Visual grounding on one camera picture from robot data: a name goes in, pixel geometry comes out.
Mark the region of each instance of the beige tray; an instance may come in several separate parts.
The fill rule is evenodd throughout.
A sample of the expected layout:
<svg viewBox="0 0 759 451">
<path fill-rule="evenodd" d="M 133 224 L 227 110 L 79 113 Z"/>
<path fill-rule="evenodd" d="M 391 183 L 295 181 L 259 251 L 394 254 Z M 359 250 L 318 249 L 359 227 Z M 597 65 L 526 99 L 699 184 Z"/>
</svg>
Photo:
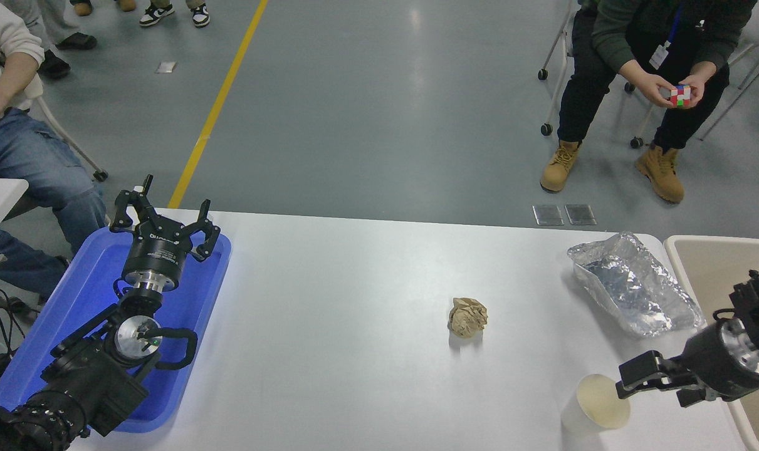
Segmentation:
<svg viewBox="0 0 759 451">
<path fill-rule="evenodd" d="M 749 279 L 749 269 L 759 271 L 758 239 L 675 235 L 664 246 L 678 282 L 708 320 L 714 310 L 732 308 L 729 294 Z M 728 407 L 746 447 L 759 451 L 759 390 Z"/>
</svg>

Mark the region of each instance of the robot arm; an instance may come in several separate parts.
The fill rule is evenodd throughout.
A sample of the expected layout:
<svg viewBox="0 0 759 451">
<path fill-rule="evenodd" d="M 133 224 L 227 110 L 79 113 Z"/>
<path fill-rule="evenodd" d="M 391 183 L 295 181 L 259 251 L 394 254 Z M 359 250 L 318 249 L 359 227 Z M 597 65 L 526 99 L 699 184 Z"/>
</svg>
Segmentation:
<svg viewBox="0 0 759 451">
<path fill-rule="evenodd" d="M 683 407 L 721 397 L 726 402 L 759 389 L 759 273 L 733 287 L 732 309 L 686 341 L 683 353 L 664 359 L 648 351 L 619 366 L 616 384 L 624 399 L 639 391 L 677 390 Z M 729 319 L 720 314 L 731 312 Z"/>
<path fill-rule="evenodd" d="M 198 337 L 189 329 L 163 328 L 154 319 L 162 292 L 179 285 L 187 254 L 199 262 L 211 255 L 221 229 L 207 219 L 209 200 L 190 225 L 162 217 L 147 200 L 153 177 L 144 190 L 121 191 L 112 232 L 133 235 L 122 277 L 130 289 L 115 291 L 119 301 L 108 306 L 51 351 L 55 357 L 42 371 L 46 387 L 24 405 L 8 412 L 0 407 L 0 451 L 64 451 L 91 427 L 107 436 L 148 396 L 142 380 L 153 369 L 178 370 L 193 361 Z M 128 206 L 135 208 L 134 228 Z M 204 232 L 197 247 L 191 235 Z M 187 340 L 178 362 L 160 360 L 164 339 Z"/>
</svg>

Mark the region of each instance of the tan boot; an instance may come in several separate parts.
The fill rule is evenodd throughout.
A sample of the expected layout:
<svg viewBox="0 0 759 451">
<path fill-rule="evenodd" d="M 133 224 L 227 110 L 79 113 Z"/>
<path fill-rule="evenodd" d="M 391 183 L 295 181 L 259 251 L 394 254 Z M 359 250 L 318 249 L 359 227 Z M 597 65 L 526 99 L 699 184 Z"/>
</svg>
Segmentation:
<svg viewBox="0 0 759 451">
<path fill-rule="evenodd" d="M 121 11 L 134 11 L 137 8 L 135 0 L 118 0 L 118 6 Z"/>
<path fill-rule="evenodd" d="M 663 148 L 651 145 L 635 162 L 638 171 L 652 182 L 652 190 L 655 194 L 675 204 L 680 203 L 685 194 L 677 172 L 674 171 L 677 157 L 676 148 L 670 148 L 666 154 L 663 154 Z"/>
<path fill-rule="evenodd" d="M 574 161 L 577 160 L 577 152 L 580 151 L 580 143 L 558 141 L 557 150 L 549 160 L 549 164 L 543 169 L 540 176 L 540 186 L 547 191 L 558 192 L 566 185 L 566 178 L 571 172 Z"/>
<path fill-rule="evenodd" d="M 92 3 L 81 2 L 73 5 L 73 9 L 76 11 L 76 15 L 84 17 L 92 14 Z"/>
</svg>

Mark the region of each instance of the brown paper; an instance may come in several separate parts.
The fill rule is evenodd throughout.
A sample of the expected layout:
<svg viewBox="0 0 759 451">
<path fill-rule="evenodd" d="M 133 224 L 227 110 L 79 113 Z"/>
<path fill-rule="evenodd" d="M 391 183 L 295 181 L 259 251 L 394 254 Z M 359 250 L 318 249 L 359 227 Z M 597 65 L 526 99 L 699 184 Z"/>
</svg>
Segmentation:
<svg viewBox="0 0 759 451">
<path fill-rule="evenodd" d="M 459 337 L 471 338 L 488 324 L 488 309 L 476 299 L 454 298 L 449 313 L 449 328 Z"/>
</svg>

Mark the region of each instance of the man sitting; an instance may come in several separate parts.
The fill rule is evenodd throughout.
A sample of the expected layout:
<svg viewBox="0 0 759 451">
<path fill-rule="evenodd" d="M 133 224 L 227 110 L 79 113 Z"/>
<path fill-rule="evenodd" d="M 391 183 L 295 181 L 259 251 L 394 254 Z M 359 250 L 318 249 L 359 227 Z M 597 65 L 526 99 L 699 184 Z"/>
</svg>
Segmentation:
<svg viewBox="0 0 759 451">
<path fill-rule="evenodd" d="M 78 251 L 103 226 L 101 192 L 70 147 L 44 123 L 18 106 L 44 58 L 39 38 L 0 4 L 0 178 L 29 183 L 27 195 L 53 209 L 64 237 Z M 35 251 L 0 230 L 0 279 L 47 299 L 64 274 L 64 259 Z"/>
</svg>

